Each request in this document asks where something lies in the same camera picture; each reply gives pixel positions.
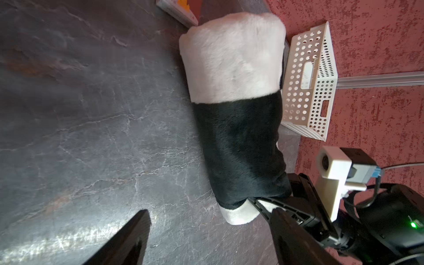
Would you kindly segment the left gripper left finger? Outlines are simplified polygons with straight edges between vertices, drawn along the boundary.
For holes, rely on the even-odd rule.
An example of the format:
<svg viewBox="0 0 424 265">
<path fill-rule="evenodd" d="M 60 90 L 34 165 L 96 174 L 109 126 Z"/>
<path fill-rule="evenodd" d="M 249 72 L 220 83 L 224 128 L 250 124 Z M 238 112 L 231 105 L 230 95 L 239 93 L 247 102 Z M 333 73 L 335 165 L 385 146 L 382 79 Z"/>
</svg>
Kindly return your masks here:
<svg viewBox="0 0 424 265">
<path fill-rule="evenodd" d="M 151 219 L 148 210 L 138 211 L 84 265 L 141 265 L 148 244 Z"/>
</svg>

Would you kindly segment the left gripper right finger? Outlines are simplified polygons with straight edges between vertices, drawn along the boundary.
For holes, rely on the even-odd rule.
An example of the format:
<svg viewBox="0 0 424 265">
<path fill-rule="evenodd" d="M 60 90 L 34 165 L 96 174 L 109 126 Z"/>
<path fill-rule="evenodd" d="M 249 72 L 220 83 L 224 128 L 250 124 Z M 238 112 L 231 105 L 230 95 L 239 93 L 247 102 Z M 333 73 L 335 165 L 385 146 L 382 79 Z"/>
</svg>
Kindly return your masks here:
<svg viewBox="0 0 424 265">
<path fill-rule="evenodd" d="M 272 211 L 269 226 L 280 265 L 339 264 L 281 208 Z"/>
</svg>

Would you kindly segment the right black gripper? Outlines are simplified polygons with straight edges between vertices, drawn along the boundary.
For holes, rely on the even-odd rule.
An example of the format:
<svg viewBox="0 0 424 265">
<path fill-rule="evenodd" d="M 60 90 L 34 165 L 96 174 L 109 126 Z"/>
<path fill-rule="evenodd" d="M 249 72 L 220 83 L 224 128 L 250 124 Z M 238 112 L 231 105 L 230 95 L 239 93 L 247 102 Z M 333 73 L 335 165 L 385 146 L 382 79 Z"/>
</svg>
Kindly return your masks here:
<svg viewBox="0 0 424 265">
<path fill-rule="evenodd" d="M 248 200 L 270 223 L 276 208 L 285 211 L 303 227 L 322 247 L 339 245 L 337 233 L 310 178 L 301 173 L 288 175 L 293 195 L 282 197 L 250 197 Z"/>
</svg>

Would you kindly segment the white perforated plastic basket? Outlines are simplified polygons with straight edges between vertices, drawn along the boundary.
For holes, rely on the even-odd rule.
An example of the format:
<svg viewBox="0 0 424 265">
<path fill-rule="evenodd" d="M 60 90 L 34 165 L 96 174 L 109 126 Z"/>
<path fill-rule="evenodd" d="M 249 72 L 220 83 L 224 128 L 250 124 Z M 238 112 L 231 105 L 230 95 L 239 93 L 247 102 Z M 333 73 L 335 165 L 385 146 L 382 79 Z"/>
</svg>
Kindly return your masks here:
<svg viewBox="0 0 424 265">
<path fill-rule="evenodd" d="M 337 82 L 329 22 L 293 36 L 281 90 L 281 124 L 306 138 L 326 141 Z"/>
</svg>

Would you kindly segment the black white checkered pillowcase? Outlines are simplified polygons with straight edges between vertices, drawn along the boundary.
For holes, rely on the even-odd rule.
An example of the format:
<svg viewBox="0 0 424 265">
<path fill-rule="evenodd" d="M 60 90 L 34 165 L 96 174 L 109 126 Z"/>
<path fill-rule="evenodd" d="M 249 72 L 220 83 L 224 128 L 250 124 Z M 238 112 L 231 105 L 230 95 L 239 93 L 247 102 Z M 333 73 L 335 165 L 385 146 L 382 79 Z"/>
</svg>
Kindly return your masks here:
<svg viewBox="0 0 424 265">
<path fill-rule="evenodd" d="M 286 28 L 274 14 L 234 13 L 179 39 L 206 171 L 230 225 L 253 221 L 250 197 L 291 195 L 278 129 Z"/>
</svg>

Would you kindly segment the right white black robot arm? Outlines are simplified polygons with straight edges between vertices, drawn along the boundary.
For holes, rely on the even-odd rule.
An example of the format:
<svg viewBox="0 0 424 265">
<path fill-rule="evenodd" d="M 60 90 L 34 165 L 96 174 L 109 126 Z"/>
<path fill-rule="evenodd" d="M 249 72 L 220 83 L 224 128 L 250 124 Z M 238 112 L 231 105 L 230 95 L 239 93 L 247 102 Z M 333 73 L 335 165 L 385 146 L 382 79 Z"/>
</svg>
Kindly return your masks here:
<svg viewBox="0 0 424 265">
<path fill-rule="evenodd" d="M 364 265 L 424 262 L 424 199 L 402 184 L 381 184 L 371 205 L 345 202 L 331 220 L 310 178 L 290 174 L 293 196 L 251 198 L 267 220 L 281 265 L 335 265 L 328 248 Z"/>
</svg>

